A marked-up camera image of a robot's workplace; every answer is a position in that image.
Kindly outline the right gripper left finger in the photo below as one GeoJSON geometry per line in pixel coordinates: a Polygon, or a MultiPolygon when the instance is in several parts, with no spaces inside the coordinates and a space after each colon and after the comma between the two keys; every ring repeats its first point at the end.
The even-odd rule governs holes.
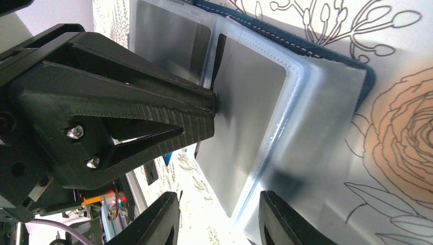
{"type": "Polygon", "coordinates": [[[175,192],[166,191],[108,244],[177,244],[180,208],[175,192]]]}

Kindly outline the plain black card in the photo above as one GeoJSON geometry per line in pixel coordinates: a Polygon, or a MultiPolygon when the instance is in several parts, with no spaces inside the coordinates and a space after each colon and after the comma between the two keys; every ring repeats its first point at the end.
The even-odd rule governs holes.
{"type": "Polygon", "coordinates": [[[286,78],[283,66],[220,35],[212,88],[215,133],[196,161],[227,216],[233,214],[286,78]]]}

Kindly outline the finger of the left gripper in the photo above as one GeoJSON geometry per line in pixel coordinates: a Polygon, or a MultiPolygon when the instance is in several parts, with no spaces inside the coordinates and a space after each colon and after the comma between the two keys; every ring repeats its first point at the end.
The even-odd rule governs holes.
{"type": "Polygon", "coordinates": [[[208,113],[215,116],[216,94],[183,79],[113,40],[95,32],[87,32],[80,24],[58,24],[1,53],[1,83],[8,83],[37,64],[46,61],[80,71],[88,77],[106,82],[87,91],[102,93],[114,82],[125,89],[112,89],[114,95],[127,98],[138,94],[152,105],[173,107],[185,111],[208,113]]]}
{"type": "Polygon", "coordinates": [[[99,188],[145,162],[214,135],[213,92],[98,96],[22,91],[14,102],[64,188],[99,188]]]}

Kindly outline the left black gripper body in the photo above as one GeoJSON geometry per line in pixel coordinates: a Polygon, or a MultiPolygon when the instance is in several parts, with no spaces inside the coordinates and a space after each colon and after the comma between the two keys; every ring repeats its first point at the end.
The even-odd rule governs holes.
{"type": "Polygon", "coordinates": [[[85,187],[83,81],[1,84],[1,216],[43,216],[76,208],[85,187]]]}

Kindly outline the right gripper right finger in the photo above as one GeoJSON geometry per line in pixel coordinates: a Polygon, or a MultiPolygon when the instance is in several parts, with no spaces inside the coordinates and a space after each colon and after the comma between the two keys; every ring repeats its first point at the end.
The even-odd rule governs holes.
{"type": "Polygon", "coordinates": [[[274,191],[261,191],[259,229],[262,244],[335,244],[274,191]]]}

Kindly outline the blue card holder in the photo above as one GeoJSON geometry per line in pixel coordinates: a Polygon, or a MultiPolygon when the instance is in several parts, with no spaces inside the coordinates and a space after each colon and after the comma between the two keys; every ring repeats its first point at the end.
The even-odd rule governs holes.
{"type": "Polygon", "coordinates": [[[307,215],[321,212],[306,180],[374,86],[369,66],[208,1],[132,1],[130,27],[134,53],[217,94],[198,164],[236,228],[261,244],[266,189],[304,189],[307,215]]]}

